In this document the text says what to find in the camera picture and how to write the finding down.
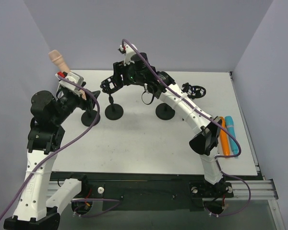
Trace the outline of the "orange microphone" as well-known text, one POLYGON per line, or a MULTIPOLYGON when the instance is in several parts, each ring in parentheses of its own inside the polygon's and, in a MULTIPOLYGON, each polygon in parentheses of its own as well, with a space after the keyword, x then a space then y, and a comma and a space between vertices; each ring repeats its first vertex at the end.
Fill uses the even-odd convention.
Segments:
POLYGON ((220 130, 220 141, 224 156, 230 156, 230 149, 228 144, 228 136, 224 130, 220 130))

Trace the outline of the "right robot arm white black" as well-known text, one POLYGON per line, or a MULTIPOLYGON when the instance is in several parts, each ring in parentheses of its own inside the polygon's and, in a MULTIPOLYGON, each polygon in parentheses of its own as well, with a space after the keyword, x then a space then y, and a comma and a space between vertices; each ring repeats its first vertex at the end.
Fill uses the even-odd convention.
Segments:
POLYGON ((221 119, 202 111, 164 71, 157 71, 149 64, 147 54, 131 52, 121 62, 113 64, 113 75, 104 80, 100 87, 112 95, 124 86, 142 86, 178 114, 192 129, 194 137, 190 140, 191 149, 200 155, 204 169, 205 191, 216 196, 222 191, 222 173, 216 160, 214 148, 218 146, 221 119))

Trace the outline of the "black stand with orange microphone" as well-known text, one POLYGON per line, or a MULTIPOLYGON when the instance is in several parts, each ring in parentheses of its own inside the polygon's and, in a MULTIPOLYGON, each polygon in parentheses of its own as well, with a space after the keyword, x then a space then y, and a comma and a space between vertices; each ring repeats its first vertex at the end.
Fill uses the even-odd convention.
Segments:
POLYGON ((109 120, 118 120, 123 116, 123 108, 121 105, 114 103, 113 94, 123 87, 122 80, 116 78, 114 75, 108 77, 101 82, 100 88, 103 93, 108 95, 108 105, 105 109, 105 116, 109 120))

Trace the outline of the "black tripod shock mount stand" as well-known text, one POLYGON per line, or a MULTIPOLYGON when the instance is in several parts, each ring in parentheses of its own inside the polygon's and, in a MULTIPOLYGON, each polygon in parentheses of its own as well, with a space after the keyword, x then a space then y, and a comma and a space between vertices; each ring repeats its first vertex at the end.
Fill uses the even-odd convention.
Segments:
POLYGON ((188 82, 182 84, 182 91, 187 93, 188 98, 194 100, 203 98, 206 95, 206 89, 198 85, 190 85, 188 82))

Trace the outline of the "black round base clip stand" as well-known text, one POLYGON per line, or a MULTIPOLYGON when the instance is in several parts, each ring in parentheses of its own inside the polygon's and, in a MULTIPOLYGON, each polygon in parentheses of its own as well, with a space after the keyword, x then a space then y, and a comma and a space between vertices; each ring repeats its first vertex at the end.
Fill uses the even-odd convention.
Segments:
POLYGON ((159 104, 155 112, 156 116, 161 120, 171 120, 175 115, 175 111, 166 103, 159 104))

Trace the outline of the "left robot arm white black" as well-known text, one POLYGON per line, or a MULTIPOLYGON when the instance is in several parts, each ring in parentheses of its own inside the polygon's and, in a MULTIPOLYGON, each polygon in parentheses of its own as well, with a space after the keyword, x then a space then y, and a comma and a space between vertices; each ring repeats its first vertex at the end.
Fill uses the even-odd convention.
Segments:
POLYGON ((87 177, 83 174, 70 176, 50 197, 48 184, 56 156, 47 159, 57 151, 65 133, 61 126, 76 109, 84 110, 82 124, 97 124, 100 118, 94 110, 95 102, 90 96, 83 99, 71 90, 60 87, 62 98, 55 99, 49 91, 39 91, 31 98, 31 114, 27 144, 27 184, 21 188, 19 201, 13 215, 5 219, 5 230, 56 230, 60 216, 70 201, 89 192, 87 177))

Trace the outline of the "cyan microphone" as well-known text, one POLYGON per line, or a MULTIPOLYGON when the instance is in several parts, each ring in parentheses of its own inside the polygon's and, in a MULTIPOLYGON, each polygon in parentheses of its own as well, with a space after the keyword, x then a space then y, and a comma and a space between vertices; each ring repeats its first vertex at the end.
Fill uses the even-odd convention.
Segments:
MULTIPOLYGON (((234 121, 233 121, 231 116, 226 116, 225 117, 225 126, 226 126, 227 131, 234 138, 236 138, 235 129, 234 129, 234 121)), ((231 148, 231 151, 232 151, 233 155, 237 155, 238 152, 239 152, 239 148, 238 148, 236 142, 232 138, 229 138, 229 144, 230 144, 230 148, 231 148)))

